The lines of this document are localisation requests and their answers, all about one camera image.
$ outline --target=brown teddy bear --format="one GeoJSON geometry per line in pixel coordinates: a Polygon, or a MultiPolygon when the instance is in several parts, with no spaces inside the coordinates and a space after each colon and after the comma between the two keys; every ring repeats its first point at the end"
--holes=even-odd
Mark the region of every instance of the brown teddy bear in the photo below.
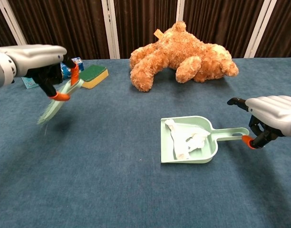
{"type": "Polygon", "coordinates": [[[223,46],[205,44],[186,31],[186,24],[176,22],[153,44],[131,53],[131,82],[142,92],[152,88],[154,75],[164,68],[176,70],[176,80],[204,82],[237,76],[238,68],[223,46]]]}

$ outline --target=sponge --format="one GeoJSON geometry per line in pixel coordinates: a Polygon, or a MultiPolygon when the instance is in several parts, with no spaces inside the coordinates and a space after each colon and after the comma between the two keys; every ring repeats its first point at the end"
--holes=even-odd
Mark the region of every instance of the sponge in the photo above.
{"type": "Polygon", "coordinates": [[[91,89],[103,81],[107,76],[108,71],[105,66],[91,65],[87,69],[81,71],[79,78],[84,81],[82,87],[91,89]]]}

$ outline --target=dustpan handle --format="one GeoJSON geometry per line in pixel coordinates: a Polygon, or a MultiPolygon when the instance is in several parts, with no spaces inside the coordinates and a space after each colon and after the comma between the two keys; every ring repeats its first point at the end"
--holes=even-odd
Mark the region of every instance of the dustpan handle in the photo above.
{"type": "Polygon", "coordinates": [[[216,141],[241,140],[243,135],[249,135],[249,130],[244,127],[214,129],[211,134],[216,141]]]}

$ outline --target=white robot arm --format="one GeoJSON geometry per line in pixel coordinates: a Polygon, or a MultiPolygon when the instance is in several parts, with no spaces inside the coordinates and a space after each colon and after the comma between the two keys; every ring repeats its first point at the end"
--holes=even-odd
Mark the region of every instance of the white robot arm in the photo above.
{"type": "Polygon", "coordinates": [[[0,87],[13,82],[14,77],[33,78],[48,97],[68,100],[54,89],[54,84],[62,82],[60,63],[69,68],[77,65],[67,56],[67,50],[54,45],[22,45],[0,47],[0,87]]]}
{"type": "Polygon", "coordinates": [[[290,96],[261,96],[247,100],[232,98],[228,104],[237,105],[252,114],[249,126],[257,138],[248,140],[250,147],[261,148],[277,137],[291,137],[290,96]]]}

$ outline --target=teddy bear leg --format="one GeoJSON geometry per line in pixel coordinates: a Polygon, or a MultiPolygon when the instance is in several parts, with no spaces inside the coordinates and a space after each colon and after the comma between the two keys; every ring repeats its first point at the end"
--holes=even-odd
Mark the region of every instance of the teddy bear leg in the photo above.
{"type": "Polygon", "coordinates": [[[201,59],[198,56],[186,58],[176,70],[176,81],[185,83],[191,80],[201,68],[201,59]]]}
{"type": "Polygon", "coordinates": [[[153,86],[154,75],[168,66],[165,51],[156,50],[143,58],[131,71],[131,82],[141,92],[148,92],[153,86]]]}
{"type": "Polygon", "coordinates": [[[197,73],[194,77],[193,80],[196,82],[204,82],[207,79],[207,76],[202,74],[202,73],[197,73]]]}
{"type": "Polygon", "coordinates": [[[222,60],[221,61],[222,72],[228,76],[234,77],[239,73],[239,69],[232,60],[222,60]]]}
{"type": "Polygon", "coordinates": [[[156,50],[157,44],[153,43],[153,44],[148,44],[144,47],[140,47],[136,50],[134,50],[131,53],[131,57],[130,57],[130,67],[131,69],[134,68],[134,66],[140,62],[141,59],[143,59],[145,56],[153,53],[156,50]]]}

